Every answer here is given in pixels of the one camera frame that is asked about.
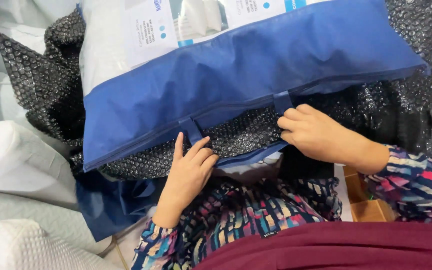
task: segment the bubble wrap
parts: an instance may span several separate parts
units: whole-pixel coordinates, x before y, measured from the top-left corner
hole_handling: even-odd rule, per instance
[[[390,24],[432,67],[432,1],[386,3]],[[29,110],[28,120],[50,136],[78,146],[82,144],[85,119],[78,69],[84,29],[77,11],[59,19],[46,31],[47,50],[43,56],[0,34],[0,51],[20,105]],[[302,103],[370,139],[432,157],[432,75],[293,100],[294,106]],[[278,141],[277,119],[272,107],[253,109],[201,134],[211,137],[207,146],[215,153],[233,157]],[[184,148],[189,148],[187,141]],[[122,180],[166,176],[173,150],[174,141],[169,141],[105,164],[99,170]],[[81,150],[73,155],[71,164],[75,173],[82,170]]]
[[[85,24],[77,11],[46,29],[43,55],[0,33],[0,53],[18,104],[38,130],[83,145],[85,109],[79,52]]]

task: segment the clothing tag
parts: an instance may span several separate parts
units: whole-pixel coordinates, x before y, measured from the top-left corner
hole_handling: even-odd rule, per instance
[[[271,237],[271,236],[275,236],[277,234],[278,234],[277,231],[270,231],[268,233],[265,233],[265,234],[261,235],[261,238],[268,238],[268,237]]]

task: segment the navy blue non-woven bag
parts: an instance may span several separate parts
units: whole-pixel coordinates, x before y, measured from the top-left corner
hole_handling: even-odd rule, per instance
[[[180,47],[109,79],[84,97],[84,170],[199,130],[244,111],[348,86],[409,77],[429,66],[388,23],[384,0],[331,0]],[[278,150],[284,146],[278,143]],[[259,155],[219,160],[230,167]]]

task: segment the person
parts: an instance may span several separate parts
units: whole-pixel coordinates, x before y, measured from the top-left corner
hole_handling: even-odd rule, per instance
[[[374,196],[393,206],[400,215],[399,220],[426,223],[419,225],[432,224],[431,158],[424,154],[412,155],[398,147],[373,142],[346,129],[326,114],[306,104],[286,110],[277,124],[283,129],[281,138],[294,145],[305,156],[329,163],[346,164],[365,175],[365,181],[368,182]],[[404,257],[402,256],[404,252],[424,250],[419,246],[402,248],[404,245],[401,242],[407,245],[432,243],[432,226],[431,229],[427,227],[421,229],[412,227],[419,225],[411,225],[411,223],[397,225],[405,226],[401,229],[400,227],[385,228],[385,226],[394,225],[382,223],[378,223],[379,225],[375,227],[371,225],[372,223],[360,224],[362,222],[324,222],[331,220],[332,216],[337,214],[338,207],[330,205],[330,208],[336,210],[329,211],[325,217],[321,216],[312,208],[311,199],[306,198],[305,200],[298,195],[297,188],[295,188],[301,184],[298,180],[262,179],[248,186],[243,186],[235,181],[224,181],[209,192],[201,192],[208,183],[213,166],[219,158],[213,154],[211,149],[204,148],[208,141],[208,137],[201,139],[189,149],[186,155],[183,155],[183,134],[178,135],[167,182],[161,193],[157,210],[152,219],[148,221],[146,229],[142,232],[141,242],[135,249],[136,255],[132,269],[191,269],[198,264],[204,264],[205,261],[211,261],[212,266],[220,266],[215,269],[233,269],[238,265],[242,267],[241,269],[306,269],[305,267],[322,269],[324,267],[321,267],[323,265],[321,261],[324,261],[325,256],[329,261],[329,266],[339,265],[332,264],[335,263],[333,260],[336,260],[341,264],[340,266],[345,266],[338,269],[346,269],[346,267],[349,269],[353,264],[346,261],[345,263],[340,262],[342,258],[350,262],[363,260],[364,254],[367,253],[358,256],[356,255],[357,250],[369,250],[356,250],[355,245],[370,247],[379,243],[384,250],[392,250],[392,253],[387,255],[389,260],[392,254],[397,254],[394,250],[401,252],[398,254],[399,259]],[[328,190],[330,186],[319,182],[323,183],[322,187],[317,186],[318,181],[306,182],[305,185],[309,183],[313,187],[315,196],[327,194],[325,200],[335,195]],[[391,233],[388,230],[398,230],[399,233]],[[302,231],[311,232],[311,235],[314,236],[302,238]],[[420,241],[421,239],[411,235],[412,231],[417,231],[418,237],[428,235],[431,237]],[[271,240],[266,242],[261,239],[274,234],[277,236],[269,238]],[[405,239],[398,239],[398,236],[403,235]],[[324,244],[318,242],[313,246],[317,248],[308,253],[308,241],[319,241],[321,237],[324,238]],[[291,239],[289,241],[291,243],[298,243],[301,239],[306,239],[304,244],[297,247],[299,251],[293,253],[308,254],[297,256],[299,258],[297,267],[294,266],[296,264],[291,264],[293,268],[284,268],[281,265],[286,261],[296,260],[290,255],[278,257],[277,267],[272,262],[255,263],[264,258],[266,258],[264,260],[273,260],[271,256],[264,255],[272,254],[270,252],[273,249],[269,247],[279,250],[274,253],[274,258],[281,255],[283,252],[281,250],[286,249],[280,249],[280,247],[289,245],[288,241],[283,241],[285,238]],[[345,244],[339,243],[340,246],[334,248],[333,242],[332,245],[327,244],[326,241],[329,239],[333,239],[331,241],[336,241],[336,243],[342,241]],[[219,249],[224,250],[225,246],[227,246],[227,252],[219,252]],[[323,246],[328,248],[327,252],[318,253],[318,250],[323,250]],[[337,256],[336,254],[345,250],[343,247],[352,248],[352,254],[355,256],[351,258],[344,255]],[[291,249],[296,250],[296,247],[287,248],[287,250]],[[231,259],[234,254],[239,254],[237,260]],[[312,254],[318,254],[317,259],[309,264],[305,262],[305,267],[301,266],[302,258],[307,259]],[[432,264],[431,259],[423,255],[415,256],[415,254],[413,253],[410,257],[424,258],[422,264],[424,262]],[[365,260],[370,261],[374,257],[371,255]],[[253,267],[245,268],[252,263]],[[421,269],[422,264],[418,264],[417,268]],[[357,265],[359,269],[366,269],[363,266],[367,266],[366,262],[354,265]]]

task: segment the navy blue fabric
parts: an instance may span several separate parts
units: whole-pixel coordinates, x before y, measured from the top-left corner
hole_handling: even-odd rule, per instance
[[[391,28],[384,0],[332,0],[180,47],[84,97],[84,169],[267,107],[273,95],[331,93],[429,67]]]
[[[76,176],[79,210],[96,242],[146,216],[158,198],[151,195],[158,179],[109,181],[92,170]]]

